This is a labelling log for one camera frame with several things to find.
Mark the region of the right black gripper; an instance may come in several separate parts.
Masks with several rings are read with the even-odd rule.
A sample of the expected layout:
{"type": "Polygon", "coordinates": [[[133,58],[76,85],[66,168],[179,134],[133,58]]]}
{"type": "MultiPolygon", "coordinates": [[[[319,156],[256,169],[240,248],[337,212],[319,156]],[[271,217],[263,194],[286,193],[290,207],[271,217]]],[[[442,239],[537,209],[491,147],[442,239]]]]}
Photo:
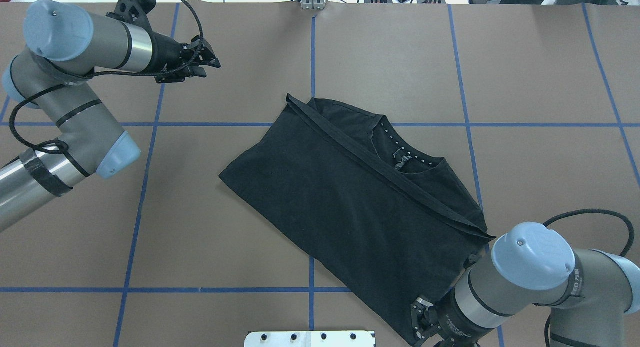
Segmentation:
{"type": "Polygon", "coordinates": [[[412,347],[422,347],[434,336],[441,338],[437,347],[469,347],[471,335],[460,326],[462,313],[455,307],[453,293],[436,303],[430,303],[425,296],[418,296],[411,304],[411,326],[416,341],[412,347]]]}

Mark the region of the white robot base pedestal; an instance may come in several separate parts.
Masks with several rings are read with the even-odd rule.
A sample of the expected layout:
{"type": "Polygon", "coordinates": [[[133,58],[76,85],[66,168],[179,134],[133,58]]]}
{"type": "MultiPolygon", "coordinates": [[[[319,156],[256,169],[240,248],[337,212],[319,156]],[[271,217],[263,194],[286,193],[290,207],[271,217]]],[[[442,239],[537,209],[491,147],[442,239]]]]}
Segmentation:
{"type": "Polygon", "coordinates": [[[374,331],[254,331],[245,340],[245,347],[375,347],[374,331]]]}

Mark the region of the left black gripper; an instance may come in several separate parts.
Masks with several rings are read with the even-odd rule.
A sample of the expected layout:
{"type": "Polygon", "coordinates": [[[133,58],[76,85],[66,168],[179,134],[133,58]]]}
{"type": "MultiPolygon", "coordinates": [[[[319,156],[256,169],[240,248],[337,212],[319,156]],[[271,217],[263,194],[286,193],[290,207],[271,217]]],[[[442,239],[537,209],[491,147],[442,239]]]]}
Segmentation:
{"type": "Polygon", "coordinates": [[[190,43],[167,35],[153,35],[150,73],[158,84],[182,83],[187,78],[206,78],[205,67],[221,68],[210,43],[196,35],[190,43]]]}

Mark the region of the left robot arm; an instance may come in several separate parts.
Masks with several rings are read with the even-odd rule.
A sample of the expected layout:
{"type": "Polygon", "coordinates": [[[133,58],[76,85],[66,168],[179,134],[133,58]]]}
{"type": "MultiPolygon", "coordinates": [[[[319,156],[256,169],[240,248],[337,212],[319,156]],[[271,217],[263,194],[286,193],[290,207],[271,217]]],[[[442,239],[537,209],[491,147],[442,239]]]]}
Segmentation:
{"type": "Polygon", "coordinates": [[[28,7],[26,46],[2,76],[17,103],[9,129],[26,146],[1,169],[2,231],[90,176],[112,178],[140,158],[141,149],[89,81],[126,76],[182,83],[205,78],[205,67],[221,67],[199,19],[190,42],[154,31],[148,16],[156,3],[118,0],[106,15],[53,0],[28,7]]]}

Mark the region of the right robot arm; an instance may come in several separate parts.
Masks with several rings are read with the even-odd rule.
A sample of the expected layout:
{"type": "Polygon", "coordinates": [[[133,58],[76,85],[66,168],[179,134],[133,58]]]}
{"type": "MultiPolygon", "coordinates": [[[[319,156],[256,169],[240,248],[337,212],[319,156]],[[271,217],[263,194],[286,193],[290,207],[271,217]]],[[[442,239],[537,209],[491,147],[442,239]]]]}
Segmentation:
{"type": "Polygon", "coordinates": [[[624,317],[639,311],[639,267],[597,249],[574,249],[554,230],[522,222],[498,238],[438,302],[418,297],[416,347],[476,347],[530,305],[550,308],[551,347],[624,347],[624,317]]]}

